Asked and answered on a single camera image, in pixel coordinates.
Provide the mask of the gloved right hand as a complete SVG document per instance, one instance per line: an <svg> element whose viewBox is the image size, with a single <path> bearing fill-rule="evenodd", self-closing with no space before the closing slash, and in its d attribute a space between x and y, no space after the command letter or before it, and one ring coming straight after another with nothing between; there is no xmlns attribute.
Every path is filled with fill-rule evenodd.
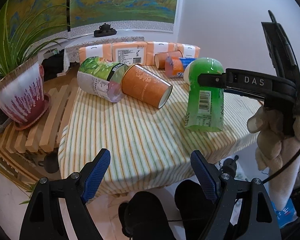
<svg viewBox="0 0 300 240"><path fill-rule="evenodd" d="M300 116L295 117L294 135L282 133L283 116L260 107L247 121L250 133L258 133L255 158L259 170L269 168L272 176L300 149ZM269 196L277 210L283 210L293 190L300 189L300 155L284 171L269 181Z"/></svg>

